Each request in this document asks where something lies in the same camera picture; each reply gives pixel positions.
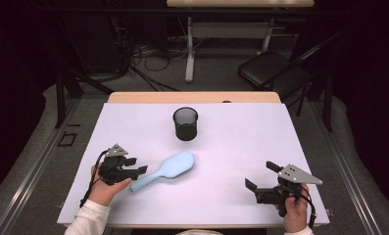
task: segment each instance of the human hand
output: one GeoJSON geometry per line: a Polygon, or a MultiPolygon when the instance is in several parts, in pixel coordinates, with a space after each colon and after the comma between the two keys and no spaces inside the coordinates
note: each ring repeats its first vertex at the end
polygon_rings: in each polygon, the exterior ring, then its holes
{"type": "Polygon", "coordinates": [[[99,167],[102,164],[99,164],[96,168],[96,176],[94,179],[94,184],[91,188],[91,192],[89,195],[89,200],[97,203],[99,205],[107,207],[109,203],[114,199],[115,195],[117,195],[121,190],[130,185],[132,181],[130,178],[118,182],[112,186],[107,185],[100,179],[99,175],[99,167]]]}
{"type": "MultiPolygon", "coordinates": [[[[301,184],[301,194],[304,197],[309,196],[307,184],[301,184]]],[[[305,199],[289,197],[285,200],[286,215],[283,217],[285,230],[290,233],[300,232],[307,227],[307,207],[308,202],[305,199]]]]}

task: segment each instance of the white sleeve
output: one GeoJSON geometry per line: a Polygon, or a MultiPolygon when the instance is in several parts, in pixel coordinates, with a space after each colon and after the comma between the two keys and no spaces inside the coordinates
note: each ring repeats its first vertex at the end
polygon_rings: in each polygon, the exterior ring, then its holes
{"type": "Polygon", "coordinates": [[[100,235],[105,230],[111,208],[96,204],[90,200],[81,207],[75,215],[74,221],[69,225],[65,234],[100,235]]]}
{"type": "Polygon", "coordinates": [[[285,235],[314,235],[313,229],[311,229],[309,226],[304,228],[301,232],[296,232],[296,233],[286,233],[285,235]]]}

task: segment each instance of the table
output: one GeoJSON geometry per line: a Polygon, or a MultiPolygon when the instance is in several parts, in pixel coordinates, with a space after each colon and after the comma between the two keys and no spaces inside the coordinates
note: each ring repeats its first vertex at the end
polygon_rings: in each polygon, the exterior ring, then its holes
{"type": "MultiPolygon", "coordinates": [[[[175,8],[303,8],[312,7],[314,0],[168,0],[167,5],[175,8]]],[[[194,76],[193,37],[263,38],[262,53],[269,45],[273,22],[274,19],[267,23],[193,23],[188,17],[185,81],[192,82],[194,76]]]]}
{"type": "MultiPolygon", "coordinates": [[[[117,92],[99,116],[58,223],[73,221],[91,166],[116,143],[137,158],[134,168],[147,165],[147,173],[180,151],[191,152],[195,164],[175,179],[160,178],[137,192],[127,188],[117,194],[107,223],[112,227],[283,226],[272,205],[256,204],[244,179],[275,186],[276,173],[265,168],[266,161],[310,172],[288,112],[274,92],[117,92]],[[189,142],[176,139],[171,119],[183,106],[199,113],[198,135],[189,142]]],[[[316,225],[329,223],[317,188],[310,185],[310,191],[316,225]]]]}

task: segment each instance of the chair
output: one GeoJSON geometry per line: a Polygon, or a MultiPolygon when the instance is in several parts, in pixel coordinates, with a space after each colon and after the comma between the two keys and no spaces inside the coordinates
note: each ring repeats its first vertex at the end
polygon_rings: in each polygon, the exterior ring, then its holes
{"type": "Polygon", "coordinates": [[[275,91],[282,102],[299,89],[302,89],[301,96],[287,106],[289,108],[300,101],[297,112],[297,116],[299,116],[308,86],[322,74],[322,71],[306,71],[300,65],[319,52],[320,49],[336,41],[340,36],[341,32],[334,34],[293,61],[287,60],[277,52],[265,51],[240,65],[237,73],[255,87],[255,90],[275,91]]]}

